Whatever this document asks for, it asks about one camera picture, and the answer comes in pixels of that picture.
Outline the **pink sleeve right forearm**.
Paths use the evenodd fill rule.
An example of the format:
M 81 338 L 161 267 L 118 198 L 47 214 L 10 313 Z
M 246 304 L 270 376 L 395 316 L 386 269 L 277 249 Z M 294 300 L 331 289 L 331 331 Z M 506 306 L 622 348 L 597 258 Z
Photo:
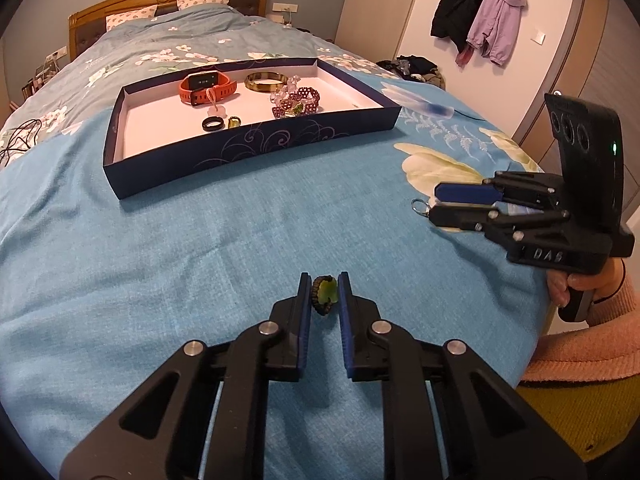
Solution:
M 639 307 L 625 278 L 591 308 L 584 330 L 543 336 L 523 382 L 612 382 L 639 374 Z

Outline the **person right hand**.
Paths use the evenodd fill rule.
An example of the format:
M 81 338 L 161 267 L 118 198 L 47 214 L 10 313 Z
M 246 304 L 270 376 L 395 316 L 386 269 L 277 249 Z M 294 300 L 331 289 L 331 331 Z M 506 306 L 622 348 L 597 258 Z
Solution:
M 596 275 L 567 274 L 558 270 L 547 271 L 547 286 L 552 304 L 565 308 L 570 302 L 570 289 L 578 292 L 593 291 L 593 299 L 613 296 L 625 278 L 625 265 L 620 258 L 609 258 Z

